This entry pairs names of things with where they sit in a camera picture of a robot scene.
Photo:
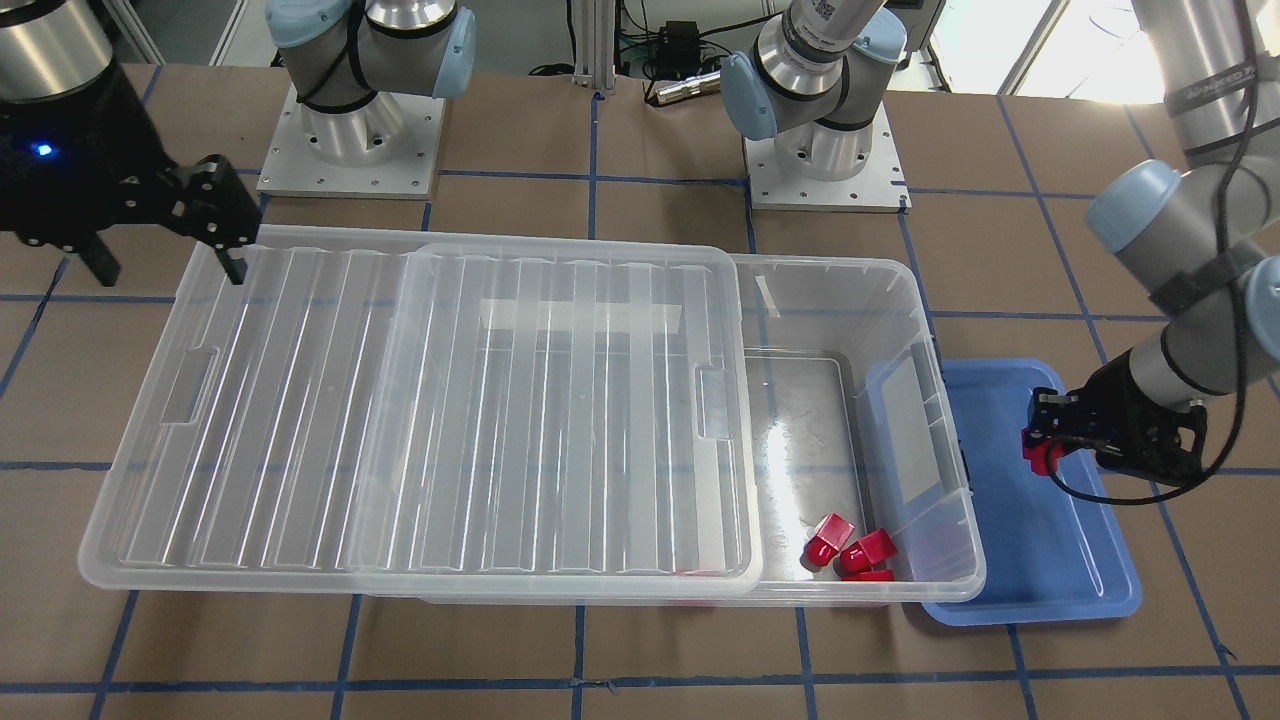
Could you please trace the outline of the red block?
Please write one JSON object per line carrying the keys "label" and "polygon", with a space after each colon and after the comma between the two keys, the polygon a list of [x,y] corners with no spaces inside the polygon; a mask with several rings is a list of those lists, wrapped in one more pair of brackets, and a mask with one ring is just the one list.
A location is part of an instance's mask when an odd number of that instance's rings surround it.
{"label": "red block", "polygon": [[1057,473],[1064,447],[1057,438],[1028,427],[1021,430],[1021,456],[1036,475],[1050,478]]}
{"label": "red block", "polygon": [[828,568],[852,539],[855,530],[855,524],[840,514],[826,514],[804,544],[803,562],[812,571]]}
{"label": "red block", "polygon": [[886,529],[877,529],[840,551],[835,568],[841,577],[874,571],[899,553],[899,547]]}
{"label": "red block", "polygon": [[896,577],[891,569],[872,569],[841,577],[842,582],[895,582],[895,579]]}

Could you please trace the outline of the red block in box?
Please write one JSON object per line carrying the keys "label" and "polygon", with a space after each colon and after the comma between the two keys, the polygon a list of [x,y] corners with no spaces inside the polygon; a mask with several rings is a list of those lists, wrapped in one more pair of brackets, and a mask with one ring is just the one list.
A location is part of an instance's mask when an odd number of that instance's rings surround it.
{"label": "red block in box", "polygon": [[877,529],[840,551],[835,568],[841,577],[874,571],[899,553],[899,547],[886,529]]}
{"label": "red block in box", "polygon": [[852,539],[855,530],[855,524],[840,514],[826,514],[804,544],[803,562],[812,571],[828,568]]}
{"label": "red block in box", "polygon": [[895,579],[896,577],[891,569],[872,569],[841,577],[842,582],[895,582]]}

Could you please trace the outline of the blue plastic tray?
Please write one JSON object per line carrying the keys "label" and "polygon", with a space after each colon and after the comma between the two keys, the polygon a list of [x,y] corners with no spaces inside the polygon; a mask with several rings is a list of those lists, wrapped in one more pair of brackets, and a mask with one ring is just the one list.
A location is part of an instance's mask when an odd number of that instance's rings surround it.
{"label": "blue plastic tray", "polygon": [[973,600],[927,603],[925,611],[948,626],[1133,615],[1143,592],[1115,511],[1065,495],[1021,455],[1032,393],[1061,389],[1060,375],[1029,357],[947,360],[942,373],[987,578]]}

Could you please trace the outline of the clear plastic box lid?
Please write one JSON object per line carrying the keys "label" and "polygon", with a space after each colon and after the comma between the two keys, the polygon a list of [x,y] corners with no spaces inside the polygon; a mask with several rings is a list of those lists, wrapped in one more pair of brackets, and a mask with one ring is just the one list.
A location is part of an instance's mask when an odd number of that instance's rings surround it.
{"label": "clear plastic box lid", "polygon": [[102,588],[681,603],[762,579],[714,247],[265,225],[192,256],[79,547]]}

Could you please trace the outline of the clear plastic storage box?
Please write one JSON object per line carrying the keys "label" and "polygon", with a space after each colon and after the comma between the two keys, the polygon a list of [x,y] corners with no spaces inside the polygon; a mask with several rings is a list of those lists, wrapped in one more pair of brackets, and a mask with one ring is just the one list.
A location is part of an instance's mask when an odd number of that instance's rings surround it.
{"label": "clear plastic storage box", "polygon": [[[431,601],[969,600],[986,565],[920,295],[883,259],[577,243],[406,264],[352,562]],[[801,560],[828,512],[895,582]]]}

